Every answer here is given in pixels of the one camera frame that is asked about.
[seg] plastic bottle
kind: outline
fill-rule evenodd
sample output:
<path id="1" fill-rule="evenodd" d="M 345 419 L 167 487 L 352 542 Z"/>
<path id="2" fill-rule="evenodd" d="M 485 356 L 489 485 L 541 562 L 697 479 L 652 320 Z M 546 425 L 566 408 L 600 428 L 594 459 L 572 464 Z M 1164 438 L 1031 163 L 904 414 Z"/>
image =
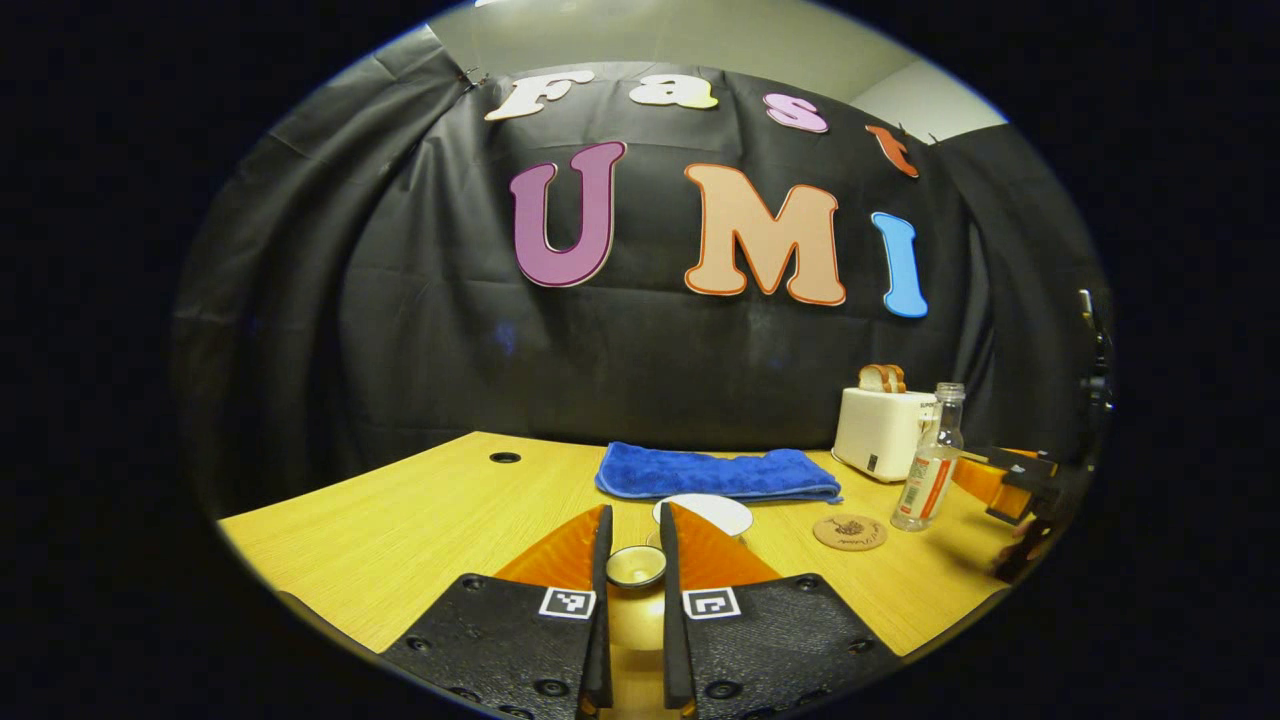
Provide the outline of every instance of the plastic bottle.
<path id="1" fill-rule="evenodd" d="M 933 524 L 964 450 L 964 436 L 960 434 L 964 384 L 938 383 L 934 395 L 938 398 L 936 420 L 915 450 L 902 495 L 890 518 L 890 523 L 900 530 L 918 532 Z"/>

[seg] folded towel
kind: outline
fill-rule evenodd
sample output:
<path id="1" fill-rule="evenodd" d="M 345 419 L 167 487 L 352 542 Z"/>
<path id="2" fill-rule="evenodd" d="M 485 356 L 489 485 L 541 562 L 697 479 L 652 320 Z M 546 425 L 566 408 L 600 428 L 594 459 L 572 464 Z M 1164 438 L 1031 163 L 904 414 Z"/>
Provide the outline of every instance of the folded towel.
<path id="1" fill-rule="evenodd" d="M 595 475 L 595 487 L 628 498 L 698 492 L 732 497 L 739 502 L 823 500 L 835 505 L 844 500 L 835 475 L 799 450 L 774 450 L 763 457 L 727 459 L 611 442 Z"/>

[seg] wall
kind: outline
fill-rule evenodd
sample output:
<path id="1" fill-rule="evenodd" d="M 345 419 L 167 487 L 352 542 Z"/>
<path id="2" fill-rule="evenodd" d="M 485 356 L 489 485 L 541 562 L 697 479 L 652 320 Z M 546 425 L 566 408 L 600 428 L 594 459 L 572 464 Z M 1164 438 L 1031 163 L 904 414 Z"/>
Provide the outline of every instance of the wall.
<path id="1" fill-rule="evenodd" d="M 849 101 L 924 141 L 1007 120 L 983 97 L 927 60 L 915 60 Z"/>
<path id="2" fill-rule="evenodd" d="M 604 60 L 704 65 L 847 100 L 919 56 L 797 0 L 503 0 L 429 20 L 463 69 L 508 76 Z"/>

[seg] bottle label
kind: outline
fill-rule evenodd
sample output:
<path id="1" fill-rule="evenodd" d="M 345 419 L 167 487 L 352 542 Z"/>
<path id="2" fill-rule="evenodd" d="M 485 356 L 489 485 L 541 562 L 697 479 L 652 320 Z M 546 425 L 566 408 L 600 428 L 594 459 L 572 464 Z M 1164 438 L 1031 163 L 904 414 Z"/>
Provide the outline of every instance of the bottle label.
<path id="1" fill-rule="evenodd" d="M 938 506 L 942 505 L 942 496 L 946 495 L 947 480 L 955 469 L 955 461 L 941 457 L 916 457 L 911 461 L 911 469 L 906 475 L 906 487 L 902 489 L 902 500 L 899 502 L 899 511 L 908 518 L 928 520 L 933 518 Z"/>

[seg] wooden table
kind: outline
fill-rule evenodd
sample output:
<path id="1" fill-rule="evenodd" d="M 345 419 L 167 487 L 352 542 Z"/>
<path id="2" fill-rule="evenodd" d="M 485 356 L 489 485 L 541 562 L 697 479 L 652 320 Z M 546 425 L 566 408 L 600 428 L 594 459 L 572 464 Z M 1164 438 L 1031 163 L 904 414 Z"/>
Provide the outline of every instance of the wooden table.
<path id="1" fill-rule="evenodd" d="M 221 520 L 223 532 L 271 588 L 292 593 L 356 642 L 381 652 L 463 573 L 492 574 L 575 515 L 613 506 L 613 547 L 643 544 L 653 501 L 602 493 L 603 446 L 471 433 L 399 462 Z M 516 452 L 499 464 L 494 452 Z M 712 454 L 732 457 L 744 454 Z M 754 502 L 748 547 L 783 577 L 818 573 L 896 653 L 927 643 L 1007 588 L 989 562 L 1012 541 L 960 488 L 933 527 L 888 524 L 901 486 L 809 456 L 844 488 L 841 505 Z M 890 532 L 881 547 L 844 552 L 813 536 L 833 514 L 867 515 Z M 662 707 L 658 651 L 612 647 L 614 707 L 604 720 L 678 717 Z"/>

